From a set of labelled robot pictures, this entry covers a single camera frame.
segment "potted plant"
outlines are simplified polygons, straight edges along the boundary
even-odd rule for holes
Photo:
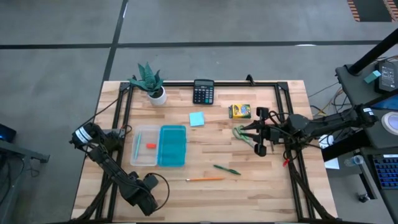
[[[138,64],[138,69],[142,80],[137,81],[136,79],[130,78],[130,83],[133,86],[138,87],[140,90],[146,91],[152,105],[157,106],[164,104],[166,102],[167,95],[165,89],[162,87],[163,79],[159,78],[160,70],[158,70],[154,75],[148,62],[145,67]]]

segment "succulent plant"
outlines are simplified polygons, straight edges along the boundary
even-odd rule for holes
[[[133,86],[138,87],[140,90],[148,92],[148,95],[150,96],[157,93],[162,88],[163,84],[163,79],[159,78],[160,70],[158,70],[154,75],[148,62],[145,64],[145,67],[138,64],[138,69],[142,80],[138,81],[133,78],[129,78],[130,83]]]

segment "plastic bin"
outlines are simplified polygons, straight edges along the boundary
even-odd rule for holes
[[[138,125],[134,131],[130,164],[133,166],[156,166],[159,151],[159,125]],[[147,144],[156,144],[148,149]]]
[[[186,134],[185,126],[165,125],[161,127],[157,165],[162,167],[184,166],[187,152]]]

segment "white pot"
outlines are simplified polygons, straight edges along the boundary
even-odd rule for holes
[[[152,98],[150,95],[147,95],[148,99],[149,99],[150,103],[152,103],[152,105],[159,106],[166,102],[166,100],[167,100],[166,90],[163,87],[162,87],[162,89],[163,89],[163,94],[162,94],[162,96],[160,96],[158,98]]]

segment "orange pencil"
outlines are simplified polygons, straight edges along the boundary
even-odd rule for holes
[[[223,180],[224,177],[203,177],[203,178],[194,178],[194,179],[187,179],[186,181],[197,181],[197,180]]]

